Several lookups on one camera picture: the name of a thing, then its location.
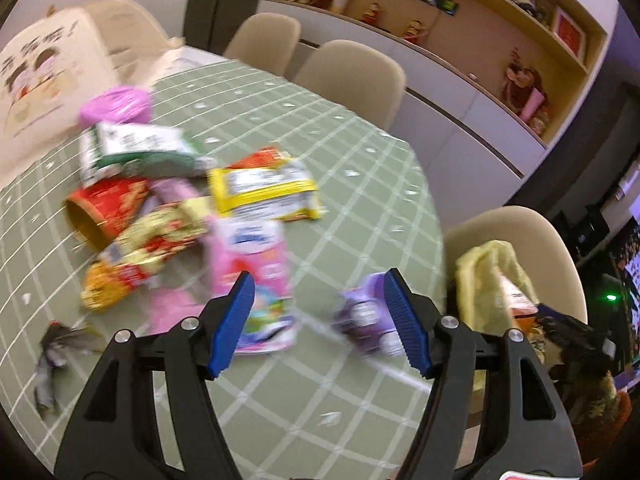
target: metal screw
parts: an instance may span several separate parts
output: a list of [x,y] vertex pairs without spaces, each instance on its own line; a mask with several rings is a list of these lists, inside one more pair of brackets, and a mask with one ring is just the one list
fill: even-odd
[[198,320],[197,317],[186,317],[185,319],[182,320],[182,323],[180,323],[180,326],[184,330],[196,330],[199,324],[200,324],[200,321]]
[[515,343],[522,343],[524,341],[524,334],[517,328],[509,330],[509,339]]
[[118,330],[113,338],[116,340],[116,343],[126,343],[131,338],[131,332],[126,328]]
[[458,320],[453,317],[453,316],[445,316],[440,320],[440,323],[442,324],[442,326],[444,328],[450,328],[450,329],[454,329],[454,328],[458,328],[458,326],[460,325],[460,323],[458,322]]

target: yellow plastic bag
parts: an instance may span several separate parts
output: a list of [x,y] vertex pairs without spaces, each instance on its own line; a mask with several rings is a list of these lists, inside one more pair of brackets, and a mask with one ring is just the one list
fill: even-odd
[[518,327],[500,283],[500,274],[533,304],[539,303],[510,243],[491,240],[474,247],[456,263],[456,287],[460,319],[476,332],[501,336],[508,329]]

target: green snack box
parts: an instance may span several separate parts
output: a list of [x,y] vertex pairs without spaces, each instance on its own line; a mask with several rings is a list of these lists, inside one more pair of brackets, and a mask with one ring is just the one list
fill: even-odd
[[217,166],[194,136],[154,124],[97,123],[80,137],[82,184],[114,176],[205,176]]

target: yellow snack bag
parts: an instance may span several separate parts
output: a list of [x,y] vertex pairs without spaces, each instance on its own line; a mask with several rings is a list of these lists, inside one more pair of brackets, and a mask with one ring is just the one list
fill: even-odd
[[321,217],[318,186],[295,158],[277,168],[216,168],[209,172],[209,188],[222,217],[286,221]]

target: round table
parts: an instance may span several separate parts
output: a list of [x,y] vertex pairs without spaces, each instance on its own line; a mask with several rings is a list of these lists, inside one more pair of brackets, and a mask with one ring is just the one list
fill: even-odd
[[[422,170],[407,143],[284,78],[225,61],[156,84],[154,122],[188,128],[220,163],[269,142],[302,158],[320,189],[324,216],[285,225],[296,345],[239,356],[207,383],[245,478],[386,478],[402,461],[430,385],[406,358],[364,358],[330,321],[340,291],[370,272],[398,267],[414,292],[444,298],[442,236]],[[79,186],[78,140],[70,139],[2,190],[0,402],[50,468],[96,356],[71,355],[56,373],[60,414],[33,406],[39,340],[52,319],[91,322],[110,338],[145,332],[146,292],[103,314],[80,304],[94,254],[72,235],[62,201]],[[173,258],[162,285],[206,302],[209,276],[195,246]],[[181,467],[162,374],[154,378],[166,462]]]

